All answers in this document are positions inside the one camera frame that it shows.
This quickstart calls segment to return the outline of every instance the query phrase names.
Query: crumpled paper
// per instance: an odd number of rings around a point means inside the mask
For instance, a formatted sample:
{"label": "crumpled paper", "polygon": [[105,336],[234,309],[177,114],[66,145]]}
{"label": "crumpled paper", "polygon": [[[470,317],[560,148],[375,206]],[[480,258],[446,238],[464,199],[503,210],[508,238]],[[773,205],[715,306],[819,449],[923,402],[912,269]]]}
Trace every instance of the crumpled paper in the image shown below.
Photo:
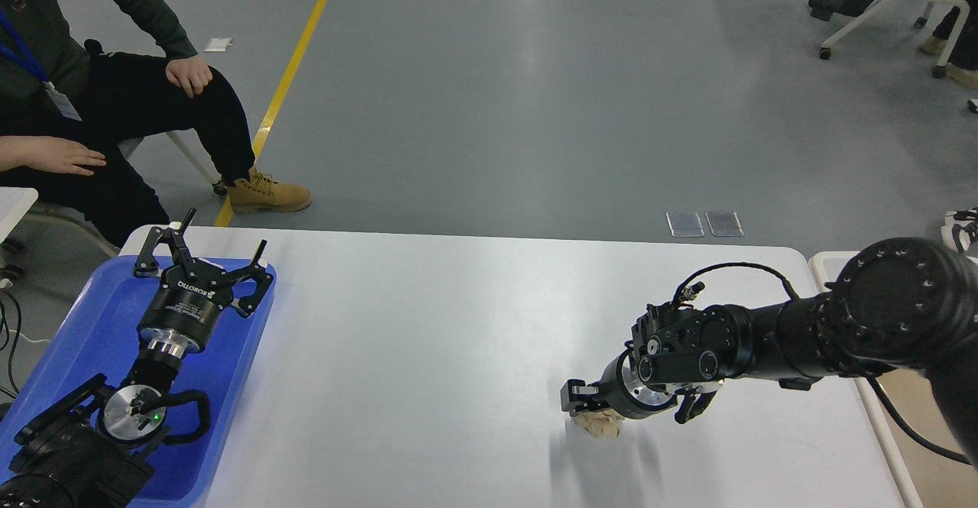
{"label": "crumpled paper", "polygon": [[621,435],[621,421],[625,417],[612,408],[598,412],[582,412],[574,417],[574,422],[588,434],[598,439],[615,439]]}

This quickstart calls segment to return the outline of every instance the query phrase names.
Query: hand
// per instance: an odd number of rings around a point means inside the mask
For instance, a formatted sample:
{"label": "hand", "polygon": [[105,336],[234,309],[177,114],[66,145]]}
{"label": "hand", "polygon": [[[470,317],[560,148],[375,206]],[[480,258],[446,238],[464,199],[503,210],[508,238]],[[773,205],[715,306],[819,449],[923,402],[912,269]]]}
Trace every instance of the hand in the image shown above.
{"label": "hand", "polygon": [[105,155],[76,141],[49,136],[15,138],[24,147],[24,165],[45,173],[93,175],[83,167],[105,166]]}
{"label": "hand", "polygon": [[214,80],[210,67],[200,55],[186,59],[175,59],[167,63],[167,80],[175,87],[183,88],[186,97],[203,93],[203,88]]}

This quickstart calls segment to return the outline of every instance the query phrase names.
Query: seated person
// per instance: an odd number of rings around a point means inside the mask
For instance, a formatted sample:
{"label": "seated person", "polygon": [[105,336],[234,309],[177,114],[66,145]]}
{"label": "seated person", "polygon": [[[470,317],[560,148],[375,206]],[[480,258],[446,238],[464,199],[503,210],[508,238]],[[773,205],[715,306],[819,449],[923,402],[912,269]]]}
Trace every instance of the seated person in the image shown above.
{"label": "seated person", "polygon": [[[978,0],[964,0],[971,6],[971,13],[964,23],[964,30],[957,38],[954,51],[947,60],[947,76],[969,88],[978,90]],[[920,51],[930,55],[938,55],[944,49],[944,43],[950,37],[950,30],[957,21],[958,10],[951,8],[944,16],[941,24],[937,25],[933,35],[920,44]]]}
{"label": "seated person", "polygon": [[254,168],[245,112],[164,0],[115,0],[165,58],[86,52],[57,0],[0,0],[0,185],[83,212],[121,246],[147,223],[170,222],[118,142],[195,129],[236,212],[297,212],[307,189]]}

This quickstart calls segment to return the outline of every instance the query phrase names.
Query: plastic tray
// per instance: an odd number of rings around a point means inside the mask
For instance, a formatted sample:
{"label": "plastic tray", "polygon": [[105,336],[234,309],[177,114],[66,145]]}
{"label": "plastic tray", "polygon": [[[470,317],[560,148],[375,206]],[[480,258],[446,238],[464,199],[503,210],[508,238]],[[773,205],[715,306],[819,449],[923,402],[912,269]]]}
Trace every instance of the plastic tray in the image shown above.
{"label": "plastic tray", "polygon": [[[162,268],[172,264],[168,257],[157,260]],[[95,270],[0,423],[0,483],[13,476],[7,466],[21,448],[14,443],[14,435],[38,413],[97,373],[105,374],[112,386],[125,379],[139,351],[136,325],[160,285],[157,279],[133,277],[135,261],[136,257],[117,257]],[[248,260],[210,261],[228,269],[248,264]],[[272,267],[268,271],[275,275]],[[161,445],[150,455],[147,462],[156,468],[156,474],[129,506],[191,507],[205,495],[227,439],[238,394],[258,349],[275,285],[273,282],[258,310],[248,319],[242,319],[234,310],[225,310],[207,349],[184,359],[171,392],[191,389],[207,392],[211,404],[210,431],[188,445]],[[239,296],[252,291],[252,282],[235,288]],[[173,428],[173,434],[192,431],[196,427],[196,405],[171,409],[167,424]]]}

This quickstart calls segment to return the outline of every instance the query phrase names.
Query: yellow floor line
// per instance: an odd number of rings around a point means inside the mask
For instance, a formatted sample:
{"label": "yellow floor line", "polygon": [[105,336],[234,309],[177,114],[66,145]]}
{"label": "yellow floor line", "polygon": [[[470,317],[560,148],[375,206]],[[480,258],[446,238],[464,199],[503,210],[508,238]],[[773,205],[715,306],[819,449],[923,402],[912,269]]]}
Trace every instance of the yellow floor line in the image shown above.
{"label": "yellow floor line", "polygon": [[[300,36],[300,41],[296,45],[296,51],[293,51],[293,56],[289,59],[289,66],[286,66],[286,72],[282,75],[282,79],[279,80],[279,87],[276,88],[275,95],[272,96],[272,102],[268,104],[268,111],[265,112],[265,118],[262,118],[261,125],[258,126],[258,132],[255,133],[254,141],[251,142],[251,149],[254,150],[256,160],[261,155],[262,149],[265,148],[265,140],[268,139],[269,132],[272,132],[272,125],[275,124],[275,118],[278,117],[282,103],[286,100],[286,95],[289,94],[289,87],[293,84],[293,79],[296,78],[296,71],[303,62],[306,48],[309,46],[309,41],[312,40],[312,34],[315,32],[316,25],[319,24],[319,18],[322,16],[322,8],[325,7],[327,2],[328,0],[316,1],[316,6],[312,9],[312,13],[309,14],[309,20],[306,22],[305,30],[303,30],[303,36]],[[231,211],[230,199],[224,199],[224,205],[221,206],[221,212],[217,214],[214,227],[226,227],[231,223],[231,217],[233,215],[234,212]]]}

